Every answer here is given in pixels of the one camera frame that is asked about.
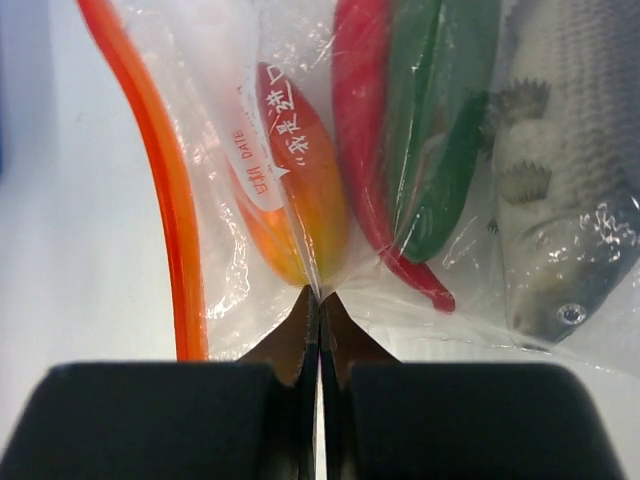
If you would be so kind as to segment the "dark green fake leaf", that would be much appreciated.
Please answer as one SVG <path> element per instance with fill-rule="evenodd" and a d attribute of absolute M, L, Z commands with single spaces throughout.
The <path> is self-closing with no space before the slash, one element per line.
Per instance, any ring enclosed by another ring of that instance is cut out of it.
<path fill-rule="evenodd" d="M 384 167 L 393 244 L 436 257 L 464 210 L 498 50 L 499 1 L 396 1 Z"/>

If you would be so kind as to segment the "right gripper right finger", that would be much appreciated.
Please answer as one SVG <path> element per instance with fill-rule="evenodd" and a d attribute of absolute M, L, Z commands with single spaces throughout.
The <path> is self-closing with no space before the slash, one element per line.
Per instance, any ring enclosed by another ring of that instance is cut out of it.
<path fill-rule="evenodd" d="M 635 479 L 639 384 L 542 361 L 403 362 L 319 310 L 329 479 Z"/>

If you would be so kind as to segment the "red fake chili pepper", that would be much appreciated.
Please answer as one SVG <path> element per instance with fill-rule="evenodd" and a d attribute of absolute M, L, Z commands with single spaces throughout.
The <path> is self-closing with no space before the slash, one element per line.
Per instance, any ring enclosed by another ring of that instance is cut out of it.
<path fill-rule="evenodd" d="M 369 246 L 401 281 L 445 313 L 453 295 L 424 264 L 394 245 L 382 170 L 390 1 L 339 1 L 333 22 L 331 98 L 338 159 L 352 211 Z"/>

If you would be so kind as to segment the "clear zip top bag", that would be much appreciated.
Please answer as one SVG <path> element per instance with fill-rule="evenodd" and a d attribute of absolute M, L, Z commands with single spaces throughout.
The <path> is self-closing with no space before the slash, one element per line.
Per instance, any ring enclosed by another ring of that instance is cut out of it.
<path fill-rule="evenodd" d="M 602 307 L 556 344 L 524 346 L 506 324 L 499 239 L 489 224 L 495 185 L 490 100 L 502 72 L 499 1 L 496 62 L 466 204 L 439 254 L 424 263 L 453 295 L 440 312 L 396 277 L 369 246 L 341 171 L 331 98 L 333 22 L 339 1 L 82 1 L 80 12 L 106 57 L 142 134 L 159 200 L 181 360 L 236 359 L 279 326 L 300 292 L 341 299 L 367 333 L 403 358 L 552 355 L 629 374 L 639 371 L 639 260 Z M 278 67 L 303 92 L 335 148 L 350 219 L 339 272 L 319 282 L 278 277 L 240 214 L 244 192 L 265 212 L 292 214 L 260 113 L 257 67 Z"/>

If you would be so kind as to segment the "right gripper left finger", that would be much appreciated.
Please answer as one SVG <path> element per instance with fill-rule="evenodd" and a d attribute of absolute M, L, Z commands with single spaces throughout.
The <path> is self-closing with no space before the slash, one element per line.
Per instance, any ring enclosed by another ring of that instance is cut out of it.
<path fill-rule="evenodd" d="M 312 479 L 318 304 L 235 361 L 49 370 L 1 459 L 5 479 Z"/>

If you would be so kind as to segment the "grey fake fish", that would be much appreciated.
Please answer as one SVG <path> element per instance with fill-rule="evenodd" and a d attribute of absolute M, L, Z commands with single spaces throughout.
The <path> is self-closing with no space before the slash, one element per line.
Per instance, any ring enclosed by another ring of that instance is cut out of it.
<path fill-rule="evenodd" d="M 639 5 L 517 1 L 490 100 L 506 324 L 556 344 L 639 260 Z"/>

